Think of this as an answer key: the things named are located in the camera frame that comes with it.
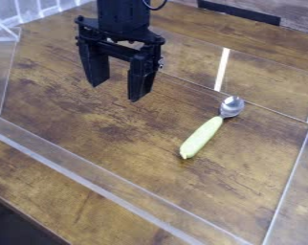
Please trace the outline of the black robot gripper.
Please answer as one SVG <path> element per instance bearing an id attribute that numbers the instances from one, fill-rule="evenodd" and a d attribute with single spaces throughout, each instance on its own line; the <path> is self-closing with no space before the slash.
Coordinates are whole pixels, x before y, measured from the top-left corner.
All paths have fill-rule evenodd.
<path id="1" fill-rule="evenodd" d="M 97 17 L 79 16 L 77 47 L 88 82 L 97 87 L 109 79 L 108 58 L 131 61 L 128 95 L 139 101 L 152 90 L 161 67 L 165 39 L 149 30 L 151 0 L 96 0 Z"/>

